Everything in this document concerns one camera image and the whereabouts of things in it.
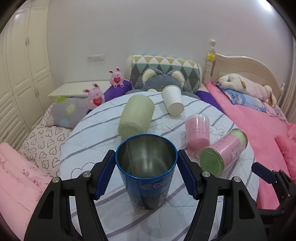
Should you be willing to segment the blue black metal cup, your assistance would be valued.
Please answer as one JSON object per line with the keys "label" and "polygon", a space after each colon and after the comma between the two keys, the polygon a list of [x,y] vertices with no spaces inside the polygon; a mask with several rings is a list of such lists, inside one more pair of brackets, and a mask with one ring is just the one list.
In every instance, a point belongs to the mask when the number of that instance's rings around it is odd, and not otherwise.
{"label": "blue black metal cup", "polygon": [[136,135],[118,146],[115,162],[134,206],[149,210],[163,205],[177,159],[175,145],[158,135]]}

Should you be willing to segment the pink clear plastic cup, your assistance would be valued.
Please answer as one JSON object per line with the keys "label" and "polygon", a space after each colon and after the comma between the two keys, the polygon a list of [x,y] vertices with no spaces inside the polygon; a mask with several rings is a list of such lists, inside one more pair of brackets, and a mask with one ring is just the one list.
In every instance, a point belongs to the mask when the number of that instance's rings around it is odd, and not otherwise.
{"label": "pink clear plastic cup", "polygon": [[210,145],[210,123],[203,114],[189,116],[185,121],[187,148],[200,151]]}

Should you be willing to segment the white paper cup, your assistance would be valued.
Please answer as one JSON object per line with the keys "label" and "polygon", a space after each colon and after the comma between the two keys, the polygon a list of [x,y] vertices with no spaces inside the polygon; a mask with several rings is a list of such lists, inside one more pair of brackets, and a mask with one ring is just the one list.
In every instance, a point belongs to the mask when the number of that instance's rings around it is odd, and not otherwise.
{"label": "white paper cup", "polygon": [[166,86],[161,93],[169,114],[178,116],[184,111],[181,90],[175,85]]}

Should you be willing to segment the green ceramic cup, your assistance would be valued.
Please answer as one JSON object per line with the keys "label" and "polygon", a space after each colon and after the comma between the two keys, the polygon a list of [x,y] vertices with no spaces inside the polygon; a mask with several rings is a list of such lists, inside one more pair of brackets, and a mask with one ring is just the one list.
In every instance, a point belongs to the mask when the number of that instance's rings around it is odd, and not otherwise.
{"label": "green ceramic cup", "polygon": [[154,114],[154,102],[145,95],[133,95],[119,120],[118,133],[123,139],[147,133]]}

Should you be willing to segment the pink bed blanket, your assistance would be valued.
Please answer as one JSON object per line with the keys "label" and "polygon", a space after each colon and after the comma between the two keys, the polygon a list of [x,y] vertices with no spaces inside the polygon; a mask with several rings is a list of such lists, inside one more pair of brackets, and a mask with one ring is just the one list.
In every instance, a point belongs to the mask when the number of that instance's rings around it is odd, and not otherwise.
{"label": "pink bed blanket", "polygon": [[288,136],[287,123],[262,111],[232,104],[230,99],[212,83],[207,83],[206,89],[232,121],[228,128],[239,128],[248,138],[248,147],[226,174],[230,178],[239,176],[242,179],[259,208],[277,209],[279,201],[273,186],[252,173],[251,166],[254,162],[259,162],[270,170],[283,170],[290,175],[284,156],[275,141],[277,136]]}

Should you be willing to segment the pink can green lid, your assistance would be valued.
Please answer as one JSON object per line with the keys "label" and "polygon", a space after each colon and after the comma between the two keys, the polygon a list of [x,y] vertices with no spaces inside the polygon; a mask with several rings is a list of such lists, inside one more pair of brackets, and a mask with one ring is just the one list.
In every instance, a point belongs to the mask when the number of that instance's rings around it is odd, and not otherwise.
{"label": "pink can green lid", "polygon": [[218,177],[239,159],[248,145],[245,132],[239,128],[232,129],[222,138],[201,150],[199,154],[200,166]]}

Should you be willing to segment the blue cartoon pillow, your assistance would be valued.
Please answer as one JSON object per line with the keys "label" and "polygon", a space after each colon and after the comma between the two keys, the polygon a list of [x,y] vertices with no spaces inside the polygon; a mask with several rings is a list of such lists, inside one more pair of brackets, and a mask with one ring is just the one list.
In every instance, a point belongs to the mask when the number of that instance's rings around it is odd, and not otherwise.
{"label": "blue cartoon pillow", "polygon": [[232,104],[246,106],[264,113],[266,112],[266,108],[261,100],[235,90],[223,89],[220,85],[218,85],[218,88],[230,99]]}

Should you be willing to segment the grey flower pillow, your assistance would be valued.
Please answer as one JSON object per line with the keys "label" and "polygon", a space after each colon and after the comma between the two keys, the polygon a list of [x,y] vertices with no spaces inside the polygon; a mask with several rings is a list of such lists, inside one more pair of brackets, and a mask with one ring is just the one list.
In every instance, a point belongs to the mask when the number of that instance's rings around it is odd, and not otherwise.
{"label": "grey flower pillow", "polygon": [[46,126],[74,129],[88,112],[86,103],[86,98],[60,96],[51,107]]}

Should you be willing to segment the triangle pattern bolster pillow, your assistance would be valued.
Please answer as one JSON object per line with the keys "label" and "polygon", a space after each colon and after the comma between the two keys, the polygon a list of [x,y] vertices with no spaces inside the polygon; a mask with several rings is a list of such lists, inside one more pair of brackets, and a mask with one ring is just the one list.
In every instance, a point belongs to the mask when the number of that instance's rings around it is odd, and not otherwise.
{"label": "triangle pattern bolster pillow", "polygon": [[125,79],[132,83],[133,89],[140,88],[140,78],[147,68],[156,68],[167,74],[171,70],[182,72],[185,78],[184,90],[195,93],[202,84],[201,65],[178,58],[150,56],[150,55],[131,55],[126,61]]}

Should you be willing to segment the pink bunny plush front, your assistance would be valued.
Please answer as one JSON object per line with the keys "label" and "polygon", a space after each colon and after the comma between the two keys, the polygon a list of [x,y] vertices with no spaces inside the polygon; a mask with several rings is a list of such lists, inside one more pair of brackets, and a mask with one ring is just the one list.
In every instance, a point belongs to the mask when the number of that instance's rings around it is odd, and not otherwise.
{"label": "pink bunny plush front", "polygon": [[89,110],[93,110],[105,102],[105,96],[99,85],[94,83],[92,86],[92,89],[83,89],[83,92],[88,94],[86,107]]}

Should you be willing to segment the white bedside table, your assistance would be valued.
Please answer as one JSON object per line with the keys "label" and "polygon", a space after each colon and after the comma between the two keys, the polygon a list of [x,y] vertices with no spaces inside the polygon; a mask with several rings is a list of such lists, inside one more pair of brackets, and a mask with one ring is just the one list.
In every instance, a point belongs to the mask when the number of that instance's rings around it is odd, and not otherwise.
{"label": "white bedside table", "polygon": [[66,83],[48,94],[48,97],[85,97],[87,96],[87,93],[84,93],[83,90],[94,88],[94,84],[98,84],[103,92],[111,87],[109,81],[107,80]]}

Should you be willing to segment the cream wardrobe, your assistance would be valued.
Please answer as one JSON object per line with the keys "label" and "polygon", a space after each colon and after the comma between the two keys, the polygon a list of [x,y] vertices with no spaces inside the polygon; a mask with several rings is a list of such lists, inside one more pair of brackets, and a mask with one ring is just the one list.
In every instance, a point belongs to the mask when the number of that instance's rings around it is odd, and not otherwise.
{"label": "cream wardrobe", "polygon": [[52,104],[49,1],[25,1],[1,32],[1,142],[18,150]]}

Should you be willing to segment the purple cushion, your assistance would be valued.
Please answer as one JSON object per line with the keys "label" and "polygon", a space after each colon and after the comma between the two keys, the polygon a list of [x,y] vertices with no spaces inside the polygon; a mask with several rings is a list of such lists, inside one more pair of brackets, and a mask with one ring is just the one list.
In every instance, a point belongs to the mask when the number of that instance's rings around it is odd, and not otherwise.
{"label": "purple cushion", "polygon": [[131,89],[132,89],[132,84],[127,80],[124,80],[124,87],[123,88],[121,88],[119,86],[117,88],[114,88],[113,86],[109,87],[106,90],[106,92],[103,93],[105,96],[105,103],[114,99],[114,98],[125,95]]}

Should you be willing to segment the pink bunny plush rear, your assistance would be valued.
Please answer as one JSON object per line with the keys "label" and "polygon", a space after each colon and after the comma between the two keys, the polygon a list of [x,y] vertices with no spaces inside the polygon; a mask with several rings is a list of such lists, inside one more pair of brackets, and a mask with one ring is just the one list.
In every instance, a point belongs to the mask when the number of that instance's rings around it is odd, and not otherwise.
{"label": "pink bunny plush rear", "polygon": [[123,88],[124,87],[124,77],[123,74],[121,73],[120,69],[116,67],[116,69],[109,70],[109,73],[111,73],[111,79],[110,79],[110,84],[114,87],[117,88],[118,86]]}

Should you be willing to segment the white wall socket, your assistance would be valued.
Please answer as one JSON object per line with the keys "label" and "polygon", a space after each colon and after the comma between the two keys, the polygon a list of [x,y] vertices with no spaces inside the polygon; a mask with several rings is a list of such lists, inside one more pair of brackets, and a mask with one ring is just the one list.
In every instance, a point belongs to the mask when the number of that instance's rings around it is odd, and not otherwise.
{"label": "white wall socket", "polygon": [[101,55],[88,56],[87,60],[88,62],[98,62],[98,61],[103,61],[104,58],[105,58],[105,55],[101,54]]}

